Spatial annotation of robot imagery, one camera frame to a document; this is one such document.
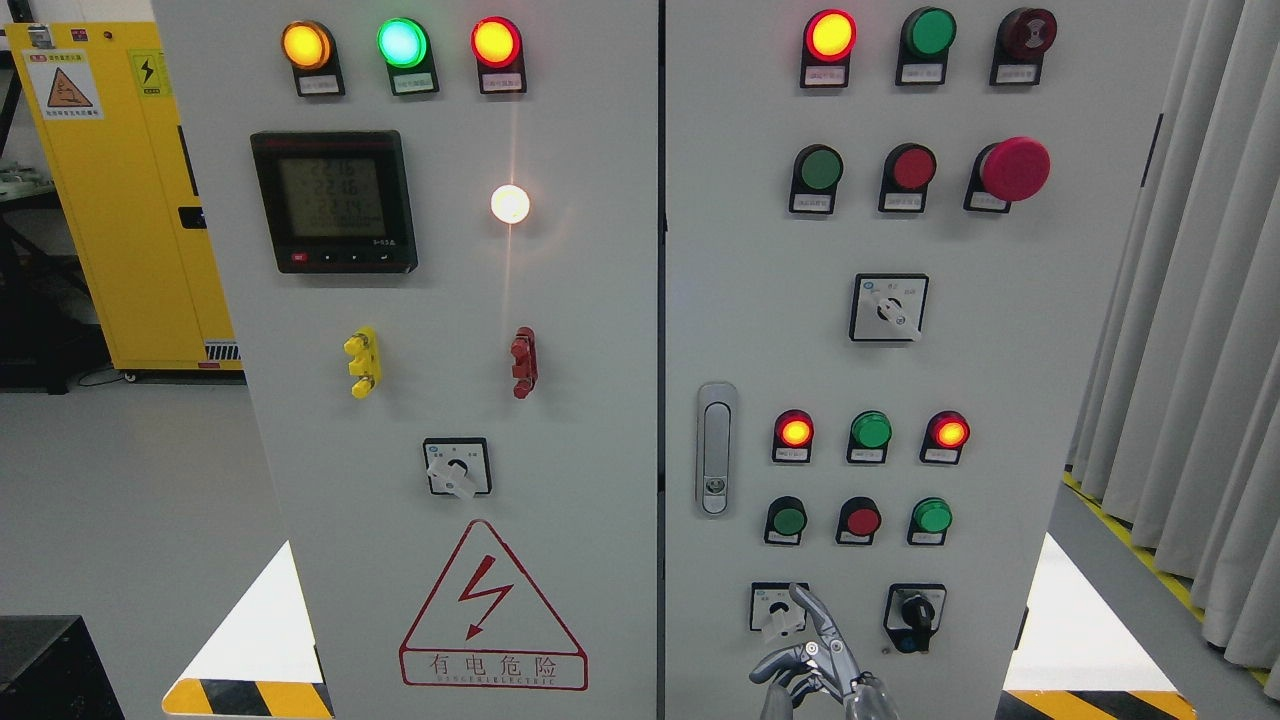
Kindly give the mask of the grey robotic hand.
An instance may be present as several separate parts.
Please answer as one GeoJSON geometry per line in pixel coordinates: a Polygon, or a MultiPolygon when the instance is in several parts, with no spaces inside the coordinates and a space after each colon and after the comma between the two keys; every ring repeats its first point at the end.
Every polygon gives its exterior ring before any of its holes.
{"type": "Polygon", "coordinates": [[[846,719],[899,719],[884,683],[859,666],[820,600],[797,583],[788,593],[806,611],[817,638],[773,651],[750,671],[751,682],[765,685],[759,717],[792,719],[806,696],[822,692],[842,706],[846,719]]]}

